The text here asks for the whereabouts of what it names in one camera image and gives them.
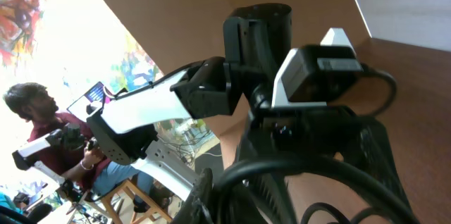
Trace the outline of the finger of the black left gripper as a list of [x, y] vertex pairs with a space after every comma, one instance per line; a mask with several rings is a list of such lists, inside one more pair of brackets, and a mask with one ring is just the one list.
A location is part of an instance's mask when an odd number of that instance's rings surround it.
[[375, 118], [353, 118], [348, 126], [351, 139], [345, 147], [345, 162], [379, 181], [411, 210], [385, 126]]
[[[269, 145], [252, 143], [242, 139], [237, 147], [235, 160], [272, 156], [277, 151]], [[288, 193], [285, 178], [277, 173], [267, 173], [248, 178], [245, 182], [253, 202], [273, 223], [297, 223], [297, 216]]]

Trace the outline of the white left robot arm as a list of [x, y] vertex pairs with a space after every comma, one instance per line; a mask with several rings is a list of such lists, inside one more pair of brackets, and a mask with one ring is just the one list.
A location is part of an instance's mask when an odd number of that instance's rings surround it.
[[[358, 61], [345, 31], [333, 27], [319, 44], [291, 45], [292, 9], [267, 3], [236, 8], [223, 23], [225, 53], [182, 66], [132, 92], [106, 98], [87, 117], [101, 150], [136, 163], [179, 195], [175, 223], [308, 223], [323, 211], [334, 223], [380, 216], [415, 223], [388, 134], [376, 115], [336, 99], [364, 77], [394, 78]], [[163, 151], [154, 124], [176, 118], [230, 116], [245, 97], [249, 113], [235, 160], [214, 179]], [[310, 173], [338, 181], [368, 206], [348, 218], [317, 202], [296, 216], [285, 178]]]

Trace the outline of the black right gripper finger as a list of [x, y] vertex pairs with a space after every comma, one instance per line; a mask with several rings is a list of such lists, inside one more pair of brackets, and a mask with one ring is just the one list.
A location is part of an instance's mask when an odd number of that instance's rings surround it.
[[209, 209], [212, 189], [212, 169], [205, 168], [171, 224], [213, 224]]

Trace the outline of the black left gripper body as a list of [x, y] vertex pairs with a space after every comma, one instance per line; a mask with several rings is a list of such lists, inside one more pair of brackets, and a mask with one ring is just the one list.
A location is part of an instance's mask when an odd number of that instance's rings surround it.
[[347, 106], [260, 108], [248, 117], [242, 158], [306, 154], [361, 161], [362, 126]]

